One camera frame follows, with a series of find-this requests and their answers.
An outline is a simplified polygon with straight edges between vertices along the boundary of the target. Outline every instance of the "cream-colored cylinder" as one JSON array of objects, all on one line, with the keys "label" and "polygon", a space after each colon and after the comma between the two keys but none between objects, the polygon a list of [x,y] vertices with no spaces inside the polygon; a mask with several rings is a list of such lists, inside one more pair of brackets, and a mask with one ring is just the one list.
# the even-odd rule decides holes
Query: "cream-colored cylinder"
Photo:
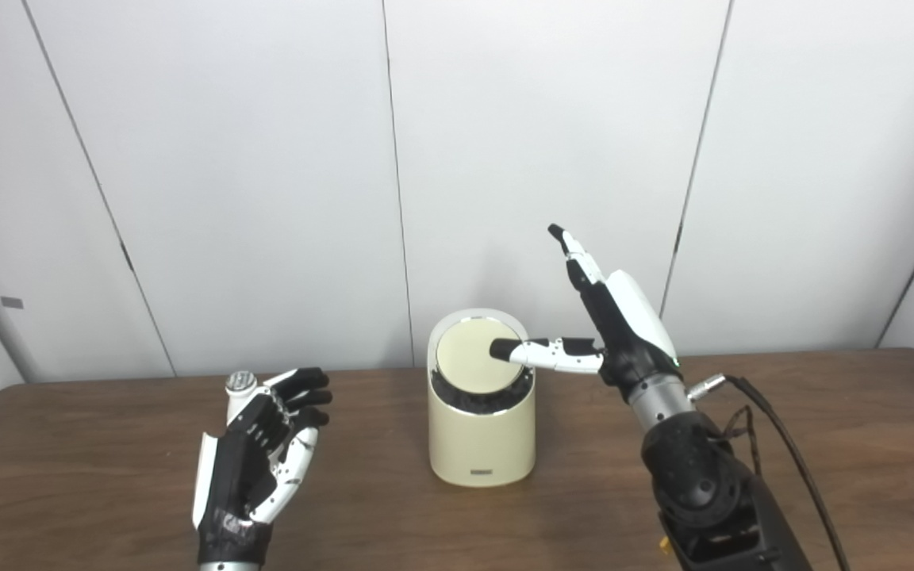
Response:
[{"label": "cream-colored cylinder", "polygon": [[478,416],[428,387],[428,458],[450,484],[483,488],[522,480],[534,467],[534,385],[514,408]]},{"label": "cream-colored cylinder", "polygon": [[510,484],[534,467],[534,371],[493,360],[493,339],[527,332],[510,315],[472,308],[443,318],[429,336],[428,456],[450,484]]}]

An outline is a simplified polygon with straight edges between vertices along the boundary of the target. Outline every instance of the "wooden table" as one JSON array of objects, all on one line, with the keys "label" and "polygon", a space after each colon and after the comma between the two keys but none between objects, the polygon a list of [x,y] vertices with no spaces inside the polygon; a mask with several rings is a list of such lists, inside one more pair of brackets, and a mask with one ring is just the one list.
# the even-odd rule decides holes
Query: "wooden table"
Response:
[{"label": "wooden table", "polygon": [[[686,358],[683,371],[746,375],[774,402],[853,568],[914,569],[914,351]],[[678,570],[658,550],[637,423],[597,378],[540,374],[536,469],[492,490],[429,470],[421,370],[331,378],[333,420],[265,569]],[[742,403],[729,387],[701,407],[724,423]],[[196,454],[224,410],[219,377],[2,391],[0,569],[195,569]],[[803,549],[817,571],[834,569],[781,442],[762,416],[758,427],[766,479]]]}]

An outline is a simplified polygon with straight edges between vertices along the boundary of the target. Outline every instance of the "robotic hand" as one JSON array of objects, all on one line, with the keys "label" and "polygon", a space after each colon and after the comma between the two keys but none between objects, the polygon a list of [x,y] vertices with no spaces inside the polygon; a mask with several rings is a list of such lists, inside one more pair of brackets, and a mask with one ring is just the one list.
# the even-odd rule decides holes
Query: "robotic hand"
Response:
[{"label": "robotic hand", "polygon": [[645,430],[641,456],[651,473],[659,519],[685,571],[812,571],[762,478],[732,453],[728,438],[693,402],[723,383],[717,375],[686,391],[675,348],[637,282],[622,270],[605,278],[558,225],[566,271],[605,341],[496,339],[503,361],[599,373],[617,387]]},{"label": "robotic hand", "polygon": [[258,571],[273,520],[301,485],[320,427],[316,409],[333,399],[318,368],[295,369],[265,383],[247,371],[228,377],[228,427],[203,434],[193,525],[201,571]]}]

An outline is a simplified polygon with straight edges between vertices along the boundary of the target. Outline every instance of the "black fingertip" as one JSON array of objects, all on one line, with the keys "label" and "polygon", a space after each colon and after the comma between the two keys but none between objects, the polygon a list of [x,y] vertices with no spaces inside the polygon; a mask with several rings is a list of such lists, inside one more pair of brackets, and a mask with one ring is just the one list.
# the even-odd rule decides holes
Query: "black fingertip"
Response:
[{"label": "black fingertip", "polygon": [[489,346],[489,355],[500,361],[510,361],[510,355],[520,346],[519,339],[493,339]]},{"label": "black fingertip", "polygon": [[325,427],[327,423],[330,422],[330,415],[327,415],[326,412],[320,411],[319,408],[312,408],[312,406],[307,406],[303,408],[295,420],[298,424],[298,429],[304,429],[304,427]]},{"label": "black fingertip", "polygon": [[559,240],[559,246],[563,249],[563,254],[569,254],[570,250],[566,249],[566,242],[563,242],[563,228],[559,227],[558,224],[549,224],[548,225],[548,234],[552,234],[552,238]]},{"label": "black fingertip", "polygon": [[301,369],[298,369],[298,372],[294,374],[293,379],[305,379],[312,380],[312,385],[314,387],[323,388],[330,384],[330,377],[327,377],[326,373],[323,372],[323,369],[320,369],[319,366],[303,366]]}]

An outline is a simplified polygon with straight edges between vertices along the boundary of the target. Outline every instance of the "robotic finger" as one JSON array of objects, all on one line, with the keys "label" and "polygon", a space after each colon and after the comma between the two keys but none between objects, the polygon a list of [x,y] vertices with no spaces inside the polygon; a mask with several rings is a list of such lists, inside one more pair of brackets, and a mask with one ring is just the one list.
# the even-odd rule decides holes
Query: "robotic finger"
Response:
[{"label": "robotic finger", "polygon": [[594,339],[559,337],[548,339],[495,339],[489,354],[501,361],[538,366],[567,373],[594,374],[601,369],[605,356],[594,348]]}]

